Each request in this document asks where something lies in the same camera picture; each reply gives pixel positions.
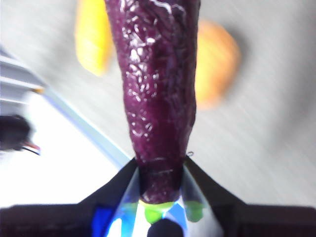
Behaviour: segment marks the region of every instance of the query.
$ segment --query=orange fruit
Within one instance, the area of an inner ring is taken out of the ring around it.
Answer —
[[[208,109],[223,97],[231,84],[240,58],[233,37],[221,26],[199,22],[197,37],[197,107]]]

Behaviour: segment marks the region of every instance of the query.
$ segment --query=purple eggplant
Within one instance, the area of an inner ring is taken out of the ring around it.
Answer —
[[[141,200],[176,201],[196,114],[200,0],[105,0],[122,72]]]

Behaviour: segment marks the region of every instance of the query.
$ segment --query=white surface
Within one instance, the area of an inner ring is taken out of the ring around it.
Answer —
[[[33,142],[41,156],[27,151],[0,156],[0,206],[77,203],[106,184],[116,167],[43,97],[30,94],[25,116],[36,124]]]

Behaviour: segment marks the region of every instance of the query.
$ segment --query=cable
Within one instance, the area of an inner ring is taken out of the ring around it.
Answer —
[[[29,149],[29,148],[27,148],[27,147],[22,147],[21,149],[26,150],[26,151],[29,151],[29,152],[32,152],[32,153],[34,153],[34,154],[40,156],[40,152],[33,151],[33,150],[31,150],[31,149]]]

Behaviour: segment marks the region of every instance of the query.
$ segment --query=blurry background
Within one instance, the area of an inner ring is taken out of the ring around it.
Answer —
[[[1,44],[133,157],[115,55],[101,77],[82,67],[76,10],[2,0]],[[245,202],[316,206],[316,2],[202,0],[200,16],[235,38],[241,64],[221,103],[197,112],[194,161]]]

